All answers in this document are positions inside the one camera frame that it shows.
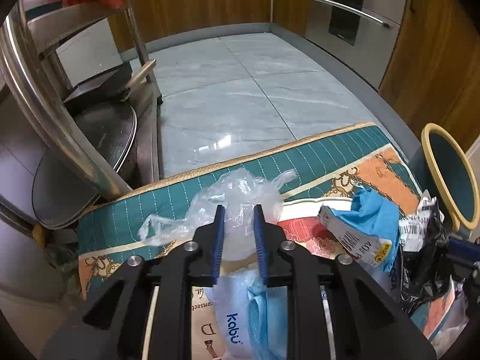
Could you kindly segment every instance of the blue cloth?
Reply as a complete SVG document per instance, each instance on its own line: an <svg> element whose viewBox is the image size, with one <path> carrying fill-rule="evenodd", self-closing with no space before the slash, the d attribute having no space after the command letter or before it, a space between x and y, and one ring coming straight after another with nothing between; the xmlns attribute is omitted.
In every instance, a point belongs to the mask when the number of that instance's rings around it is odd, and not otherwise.
<svg viewBox="0 0 480 360"><path fill-rule="evenodd" d="M256 278L257 264L251 264L248 269L220 276L212 288L203 288L215 307L218 329L226 346L225 359L251 359L253 356L246 310L249 304L248 288Z"/></svg>
<svg viewBox="0 0 480 360"><path fill-rule="evenodd" d="M355 189L351 211L332 209L332 214L364 234L391 240L390 252L380 266L384 272L390 272L399 244L398 206L372 188L359 186Z"/></svg>
<svg viewBox="0 0 480 360"><path fill-rule="evenodd" d="M248 288L248 334L255 360L287 357L287 288L266 288L256 279Z"/></svg>

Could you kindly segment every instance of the baseboard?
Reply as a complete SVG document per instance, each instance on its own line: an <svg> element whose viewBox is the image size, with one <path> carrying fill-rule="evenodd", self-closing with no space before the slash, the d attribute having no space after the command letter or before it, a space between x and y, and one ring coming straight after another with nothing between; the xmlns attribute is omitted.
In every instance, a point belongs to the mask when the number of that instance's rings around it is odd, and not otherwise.
<svg viewBox="0 0 480 360"><path fill-rule="evenodd" d="M152 40L152 42L146 44L146 47L149 53L153 53L158 50L178 46L179 44L201 41L203 39L259 32L270 32L270 23L242 23L201 28L200 30L182 32L165 38ZM134 48L120 53L120 58L123 62L130 61L136 57L137 52Z"/></svg>
<svg viewBox="0 0 480 360"><path fill-rule="evenodd" d="M357 73L309 40L277 24L272 24L271 32L309 56L345 85L391 134L405 157L410 160L414 156L420 147L417 137L393 108Z"/></svg>

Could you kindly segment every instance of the marble floor tile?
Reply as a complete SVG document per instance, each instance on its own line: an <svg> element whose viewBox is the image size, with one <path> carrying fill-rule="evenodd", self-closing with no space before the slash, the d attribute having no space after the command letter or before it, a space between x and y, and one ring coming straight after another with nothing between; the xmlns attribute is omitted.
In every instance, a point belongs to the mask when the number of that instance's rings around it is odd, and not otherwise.
<svg viewBox="0 0 480 360"><path fill-rule="evenodd" d="M249 76L219 38L151 52L150 58L157 60L154 73L164 96ZM130 64L134 72L140 68L138 59Z"/></svg>
<svg viewBox="0 0 480 360"><path fill-rule="evenodd" d="M251 78L166 96L159 128L165 177L294 140Z"/></svg>
<svg viewBox="0 0 480 360"><path fill-rule="evenodd" d="M272 33L232 35L220 39L253 77L325 70Z"/></svg>
<svg viewBox="0 0 480 360"><path fill-rule="evenodd" d="M378 119L327 71L255 78L296 139Z"/></svg>

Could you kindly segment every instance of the black gripper frame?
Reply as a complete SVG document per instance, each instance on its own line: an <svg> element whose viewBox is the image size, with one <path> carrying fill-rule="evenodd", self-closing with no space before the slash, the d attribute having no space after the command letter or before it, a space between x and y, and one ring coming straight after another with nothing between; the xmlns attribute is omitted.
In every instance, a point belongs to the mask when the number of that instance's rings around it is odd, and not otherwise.
<svg viewBox="0 0 480 360"><path fill-rule="evenodd" d="M255 207L254 226L262 228L268 287L287 286L287 358L331 358L322 290L333 327L337 360L435 360L434 348L400 307L355 261L311 254L286 241L280 226L265 222Z"/></svg>
<svg viewBox="0 0 480 360"><path fill-rule="evenodd" d="M165 257L129 258L54 334L41 359L140 360L153 312L148 359L190 360L191 288L216 283L224 217L224 207L218 206L214 222L195 231L194 243L179 245ZM155 287L156 306L150 310Z"/></svg>

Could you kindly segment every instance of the black plastic bag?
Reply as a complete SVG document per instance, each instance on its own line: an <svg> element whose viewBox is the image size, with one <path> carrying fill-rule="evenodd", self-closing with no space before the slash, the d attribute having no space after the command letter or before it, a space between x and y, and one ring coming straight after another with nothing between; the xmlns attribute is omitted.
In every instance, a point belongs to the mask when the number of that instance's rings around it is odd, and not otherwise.
<svg viewBox="0 0 480 360"><path fill-rule="evenodd" d="M448 237L438 204L432 207L426 243L418 252L401 251L400 306L411 316L423 303L443 296L450 289L451 264L445 259Z"/></svg>

